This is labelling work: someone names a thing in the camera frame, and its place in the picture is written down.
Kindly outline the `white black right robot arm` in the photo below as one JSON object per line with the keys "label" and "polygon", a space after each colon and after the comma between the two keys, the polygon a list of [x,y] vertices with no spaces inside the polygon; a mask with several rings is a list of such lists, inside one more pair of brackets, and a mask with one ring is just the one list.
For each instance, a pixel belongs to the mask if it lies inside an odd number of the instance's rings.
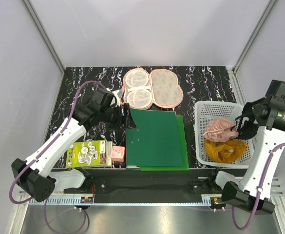
{"label": "white black right robot arm", "polygon": [[255,215],[272,214],[272,180],[285,148],[285,81],[272,80],[265,96],[247,102],[238,121],[239,139],[256,138],[248,169],[241,180],[219,171],[208,180],[212,193],[222,191],[221,200]]}

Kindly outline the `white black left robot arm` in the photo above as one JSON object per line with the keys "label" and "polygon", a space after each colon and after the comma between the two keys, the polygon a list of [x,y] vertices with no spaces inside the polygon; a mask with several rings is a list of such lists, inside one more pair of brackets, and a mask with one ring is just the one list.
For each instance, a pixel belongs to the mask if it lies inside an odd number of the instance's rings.
{"label": "white black left robot arm", "polygon": [[121,90],[108,91],[99,88],[86,103],[73,107],[73,113],[65,118],[59,129],[25,160],[15,159],[11,164],[15,185],[22,188],[37,202],[45,201],[53,192],[75,188],[81,193],[91,189],[90,174],[84,169],[53,172],[55,163],[80,137],[99,123],[111,129],[135,129],[129,104],[121,104]]}

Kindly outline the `pink floral mesh laundry bag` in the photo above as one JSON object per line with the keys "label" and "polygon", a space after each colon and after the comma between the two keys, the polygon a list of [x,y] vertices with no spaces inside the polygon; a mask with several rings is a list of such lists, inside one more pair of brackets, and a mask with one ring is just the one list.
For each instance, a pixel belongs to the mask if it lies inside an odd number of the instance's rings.
{"label": "pink floral mesh laundry bag", "polygon": [[152,105],[171,109],[183,101],[177,75],[166,69],[148,73],[142,68],[128,71],[123,77],[123,100],[131,108],[146,110]]}

